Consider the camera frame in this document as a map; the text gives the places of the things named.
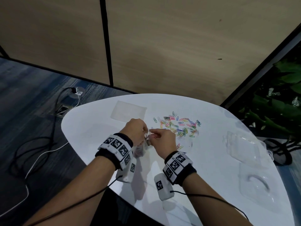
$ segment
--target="person's left hand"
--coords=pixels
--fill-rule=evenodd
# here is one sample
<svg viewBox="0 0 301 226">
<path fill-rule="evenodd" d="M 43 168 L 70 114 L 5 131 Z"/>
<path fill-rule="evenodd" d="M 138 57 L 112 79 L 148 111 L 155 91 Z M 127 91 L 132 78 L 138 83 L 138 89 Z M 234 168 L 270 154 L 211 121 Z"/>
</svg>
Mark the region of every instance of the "person's left hand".
<svg viewBox="0 0 301 226">
<path fill-rule="evenodd" d="M 137 146 L 143 143 L 144 134 L 148 133 L 148 128 L 143 120 L 132 118 L 120 133 L 126 134 L 133 141 L 133 145 Z"/>
</svg>

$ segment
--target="blue carpet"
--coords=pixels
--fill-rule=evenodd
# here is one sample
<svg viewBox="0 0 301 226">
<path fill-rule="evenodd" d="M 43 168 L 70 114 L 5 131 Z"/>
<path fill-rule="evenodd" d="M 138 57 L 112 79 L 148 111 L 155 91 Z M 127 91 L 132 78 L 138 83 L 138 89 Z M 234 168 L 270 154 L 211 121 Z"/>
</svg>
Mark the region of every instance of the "blue carpet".
<svg viewBox="0 0 301 226">
<path fill-rule="evenodd" d="M 62 89 L 72 86 L 86 90 L 81 104 L 130 94 L 0 58 L 0 214 L 26 197 L 24 180 L 8 172 L 16 148 L 31 138 L 50 135 L 57 95 Z M 69 97 L 68 93 L 62 95 L 64 104 L 76 105 L 77 100 Z M 43 141 L 26 144 L 20 153 Z M 57 147 L 67 142 L 61 131 L 60 118 L 57 120 L 55 142 Z M 25 171 L 30 169 L 35 159 L 33 157 L 26 162 Z M 70 145 L 53 153 L 42 169 L 29 177 L 30 195 L 27 200 L 0 218 L 0 225 L 18 225 L 30 218 L 84 167 Z"/>
</svg>

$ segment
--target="wristband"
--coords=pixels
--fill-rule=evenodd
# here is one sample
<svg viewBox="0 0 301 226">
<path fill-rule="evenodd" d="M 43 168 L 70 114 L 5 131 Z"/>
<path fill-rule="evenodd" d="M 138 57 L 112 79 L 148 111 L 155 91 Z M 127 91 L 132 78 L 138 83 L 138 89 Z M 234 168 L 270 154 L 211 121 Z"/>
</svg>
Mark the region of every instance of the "wristband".
<svg viewBox="0 0 301 226">
<path fill-rule="evenodd" d="M 96 156 L 104 156 L 112 161 L 115 169 L 124 169 L 133 157 L 133 142 L 123 133 L 110 135 L 99 147 Z"/>
<path fill-rule="evenodd" d="M 185 178 L 196 172 L 192 164 L 193 162 L 183 152 L 172 152 L 165 159 L 163 173 L 172 185 L 182 186 Z"/>
</svg>

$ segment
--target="person's right arm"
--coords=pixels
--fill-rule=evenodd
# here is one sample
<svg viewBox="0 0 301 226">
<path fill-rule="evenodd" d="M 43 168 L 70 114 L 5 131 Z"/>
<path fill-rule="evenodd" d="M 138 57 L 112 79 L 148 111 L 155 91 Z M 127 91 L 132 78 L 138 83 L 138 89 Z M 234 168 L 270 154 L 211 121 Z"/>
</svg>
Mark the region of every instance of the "person's right arm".
<svg viewBox="0 0 301 226">
<path fill-rule="evenodd" d="M 158 155 L 165 158 L 176 151 L 175 134 L 166 129 L 150 129 L 151 144 Z M 197 173 L 188 175 L 182 185 L 187 194 L 205 194 L 223 199 Z M 251 226 L 252 224 L 235 208 L 208 197 L 188 197 L 204 226 Z"/>
</svg>

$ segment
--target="pile of paper clips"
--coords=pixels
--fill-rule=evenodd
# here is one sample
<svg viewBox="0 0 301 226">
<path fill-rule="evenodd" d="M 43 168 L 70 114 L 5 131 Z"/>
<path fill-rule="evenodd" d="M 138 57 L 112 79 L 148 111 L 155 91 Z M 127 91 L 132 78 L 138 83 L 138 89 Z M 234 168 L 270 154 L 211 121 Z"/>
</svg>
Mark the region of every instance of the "pile of paper clips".
<svg viewBox="0 0 301 226">
<path fill-rule="evenodd" d="M 173 133 L 175 133 L 178 137 L 185 137 L 189 136 L 194 138 L 196 135 L 199 135 L 199 131 L 197 130 L 197 126 L 200 127 L 201 123 L 196 120 L 196 122 L 192 122 L 189 118 L 181 118 L 172 112 L 172 115 L 168 117 L 163 117 L 164 119 L 160 119 L 160 117 L 153 118 L 153 120 L 158 123 L 160 122 L 160 128 L 169 129 Z"/>
</svg>

